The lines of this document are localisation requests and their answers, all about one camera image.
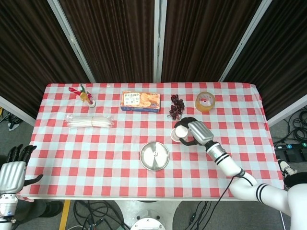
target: tape roll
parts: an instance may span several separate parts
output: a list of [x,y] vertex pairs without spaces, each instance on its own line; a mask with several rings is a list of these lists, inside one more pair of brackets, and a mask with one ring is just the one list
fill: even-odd
[[200,112],[208,112],[215,105],[215,97],[209,92],[201,92],[197,95],[195,107]]

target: snack box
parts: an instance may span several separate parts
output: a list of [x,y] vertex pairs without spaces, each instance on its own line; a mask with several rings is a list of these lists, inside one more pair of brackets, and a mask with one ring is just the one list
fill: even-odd
[[154,92],[123,91],[120,102],[123,111],[160,111],[160,94]]

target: yellow floor marking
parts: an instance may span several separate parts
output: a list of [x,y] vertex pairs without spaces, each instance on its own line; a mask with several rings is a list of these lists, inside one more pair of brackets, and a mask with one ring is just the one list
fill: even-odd
[[59,230],[65,230],[71,200],[65,200]]

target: red grapes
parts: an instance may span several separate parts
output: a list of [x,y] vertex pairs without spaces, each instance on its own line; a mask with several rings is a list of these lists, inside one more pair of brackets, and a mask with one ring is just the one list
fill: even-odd
[[174,105],[171,105],[171,110],[169,111],[169,116],[172,116],[173,120],[179,120],[180,115],[182,114],[182,110],[184,110],[183,100],[178,97],[178,94],[172,95],[171,100]]

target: red and white checkered tablecloth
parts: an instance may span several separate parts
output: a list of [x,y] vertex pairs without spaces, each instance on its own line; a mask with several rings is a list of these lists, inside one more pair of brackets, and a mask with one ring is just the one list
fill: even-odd
[[[175,143],[170,133],[175,121],[167,117],[172,94],[186,105],[183,116],[205,122],[215,141],[259,183],[282,188],[272,140],[261,97],[247,83],[115,83],[85,84],[96,107],[90,108],[68,87],[50,84],[37,115],[32,145],[37,149],[27,167],[26,179],[44,174],[42,180],[23,188],[27,197],[86,198],[217,198],[230,178],[201,146]],[[161,94],[159,113],[125,112],[119,107],[122,91]],[[194,107],[198,93],[215,96],[215,107],[201,113]],[[69,128],[66,116],[110,116],[113,128]],[[159,141],[170,152],[160,171],[145,169],[139,152],[148,142]],[[226,192],[225,197],[232,197]]]

